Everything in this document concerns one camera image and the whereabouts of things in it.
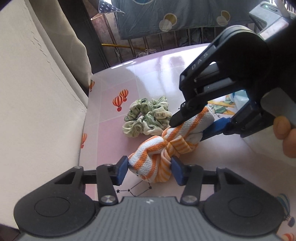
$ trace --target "knotted towel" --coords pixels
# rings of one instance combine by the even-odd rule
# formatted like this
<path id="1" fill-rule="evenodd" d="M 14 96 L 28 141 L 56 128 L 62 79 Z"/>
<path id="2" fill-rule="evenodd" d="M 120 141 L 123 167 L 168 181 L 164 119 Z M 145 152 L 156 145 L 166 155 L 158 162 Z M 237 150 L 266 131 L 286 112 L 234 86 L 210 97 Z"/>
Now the knotted towel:
<path id="1" fill-rule="evenodd" d="M 202 131 L 213 122 L 214 114 L 206 106 L 183 124 L 168 127 L 161 136 L 144 141 L 128 157 L 129 169 L 147 182 L 166 182 L 171 175 L 171 157 L 193 151 L 202 138 Z"/>

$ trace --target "white wall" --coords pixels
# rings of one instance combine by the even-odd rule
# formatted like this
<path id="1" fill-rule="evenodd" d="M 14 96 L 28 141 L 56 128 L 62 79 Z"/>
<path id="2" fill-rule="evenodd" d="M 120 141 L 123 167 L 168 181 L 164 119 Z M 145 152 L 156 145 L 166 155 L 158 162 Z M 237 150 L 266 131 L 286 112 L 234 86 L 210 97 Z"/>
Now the white wall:
<path id="1" fill-rule="evenodd" d="M 0 11 L 0 223 L 15 203 L 78 163 L 86 113 L 24 0 Z"/>

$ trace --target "green scrunchie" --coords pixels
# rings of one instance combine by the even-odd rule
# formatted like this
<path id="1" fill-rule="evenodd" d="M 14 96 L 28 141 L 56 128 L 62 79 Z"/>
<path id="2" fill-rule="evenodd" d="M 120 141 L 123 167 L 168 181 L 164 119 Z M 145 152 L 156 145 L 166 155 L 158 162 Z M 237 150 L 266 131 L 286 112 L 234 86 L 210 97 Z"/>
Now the green scrunchie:
<path id="1" fill-rule="evenodd" d="M 123 133 L 128 137 L 145 135 L 161 135 L 163 130 L 169 126 L 172 113 L 168 111 L 168 102 L 165 96 L 158 100 L 147 98 L 138 99 L 130 106 L 130 111 L 124 118 L 126 122 Z"/>

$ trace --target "scrunchie tag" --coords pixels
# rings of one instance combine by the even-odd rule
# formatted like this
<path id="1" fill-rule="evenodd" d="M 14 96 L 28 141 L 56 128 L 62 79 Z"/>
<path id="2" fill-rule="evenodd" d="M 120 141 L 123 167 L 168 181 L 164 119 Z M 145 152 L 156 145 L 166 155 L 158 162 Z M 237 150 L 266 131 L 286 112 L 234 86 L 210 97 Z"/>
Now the scrunchie tag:
<path id="1" fill-rule="evenodd" d="M 165 119 L 167 117 L 166 113 L 165 112 L 155 112 L 154 113 L 154 117 L 156 119 Z"/>

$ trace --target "hot air balloon print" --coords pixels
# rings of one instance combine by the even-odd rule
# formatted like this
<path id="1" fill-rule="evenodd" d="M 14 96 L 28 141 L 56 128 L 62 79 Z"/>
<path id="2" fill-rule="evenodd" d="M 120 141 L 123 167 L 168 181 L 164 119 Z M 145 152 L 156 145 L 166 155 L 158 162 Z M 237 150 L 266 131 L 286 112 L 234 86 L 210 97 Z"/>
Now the hot air balloon print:
<path id="1" fill-rule="evenodd" d="M 84 147 L 84 142 L 86 141 L 86 139 L 87 139 L 87 134 L 83 133 L 81 137 L 81 146 L 80 146 L 81 149 Z"/>
<path id="2" fill-rule="evenodd" d="M 289 200 L 289 198 L 283 193 L 279 194 L 276 198 L 284 208 L 284 220 L 288 221 L 289 227 L 293 227 L 295 224 L 295 219 L 294 219 L 294 217 L 290 216 L 290 200 Z"/>
<path id="3" fill-rule="evenodd" d="M 95 84 L 95 82 L 93 80 L 91 80 L 91 83 L 89 85 L 89 92 L 92 91 L 92 88 L 93 88 L 94 84 Z"/>
<path id="4" fill-rule="evenodd" d="M 113 105 L 117 106 L 117 111 L 121 111 L 121 104 L 124 100 L 124 97 L 122 95 L 118 95 L 113 99 Z"/>
<path id="5" fill-rule="evenodd" d="M 283 241 L 295 241 L 295 235 L 292 233 L 284 234 L 281 238 Z"/>
<path id="6" fill-rule="evenodd" d="M 124 97 L 123 101 L 126 101 L 126 97 L 128 96 L 128 90 L 122 90 L 120 91 L 119 95 L 122 95 Z"/>

